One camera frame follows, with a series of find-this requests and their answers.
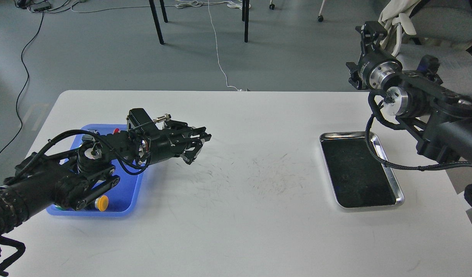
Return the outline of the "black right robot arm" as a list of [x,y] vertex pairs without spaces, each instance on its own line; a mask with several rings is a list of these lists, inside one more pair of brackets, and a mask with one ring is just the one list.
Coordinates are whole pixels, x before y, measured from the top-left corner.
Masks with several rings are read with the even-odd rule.
[[387,30],[377,21],[356,26],[361,35],[358,63],[347,62],[349,82],[368,90],[373,121],[392,130],[408,131],[417,141],[416,151],[435,165],[409,167],[373,157],[387,168],[434,171],[472,167],[472,97],[442,86],[437,74],[440,63],[431,55],[422,57],[416,70],[403,70],[393,55],[380,47]]

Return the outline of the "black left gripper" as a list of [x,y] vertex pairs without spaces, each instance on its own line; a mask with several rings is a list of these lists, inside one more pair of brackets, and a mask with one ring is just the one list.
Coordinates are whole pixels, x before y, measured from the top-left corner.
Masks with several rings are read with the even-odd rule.
[[181,157],[187,165],[192,164],[201,152],[205,142],[212,135],[205,127],[190,127],[188,123],[176,120],[164,122],[164,130],[144,132],[147,142],[145,165],[156,164],[173,157]]

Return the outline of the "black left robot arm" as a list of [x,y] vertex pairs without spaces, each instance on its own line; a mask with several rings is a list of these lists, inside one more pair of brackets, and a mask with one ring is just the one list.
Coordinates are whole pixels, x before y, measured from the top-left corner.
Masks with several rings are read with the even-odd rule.
[[79,211],[120,182],[117,160],[129,175],[181,157],[191,164],[211,139],[205,127],[190,127],[169,114],[150,118],[142,108],[127,115],[127,128],[106,135],[65,131],[48,140],[15,168],[0,186],[0,276],[25,252],[25,244],[3,235],[50,205]]

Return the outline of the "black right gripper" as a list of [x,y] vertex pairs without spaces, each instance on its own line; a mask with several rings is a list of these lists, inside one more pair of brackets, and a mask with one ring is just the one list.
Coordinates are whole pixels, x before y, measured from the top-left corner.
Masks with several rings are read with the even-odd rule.
[[346,62],[349,83],[357,90],[382,89],[387,80],[403,70],[402,64],[380,47],[387,30],[377,21],[366,21],[355,27],[361,35],[359,64]]

